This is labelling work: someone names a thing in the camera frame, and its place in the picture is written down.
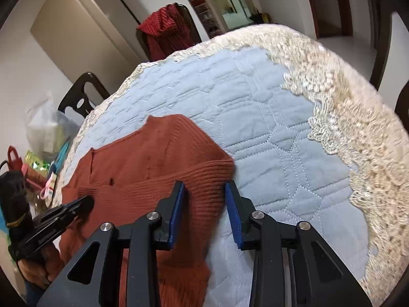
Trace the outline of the person's left hand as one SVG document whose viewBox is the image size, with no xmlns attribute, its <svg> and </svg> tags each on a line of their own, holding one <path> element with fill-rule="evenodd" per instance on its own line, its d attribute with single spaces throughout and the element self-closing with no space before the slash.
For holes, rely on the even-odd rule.
<svg viewBox="0 0 409 307">
<path fill-rule="evenodd" d="M 17 264 L 23 277 L 28 282 L 39 286 L 41 289 L 46 289 L 59 275 L 64 267 L 64 262 L 54 244 L 47 245 L 42 249 L 42 257 L 44 260 L 40 263 L 22 259 Z"/>
</svg>

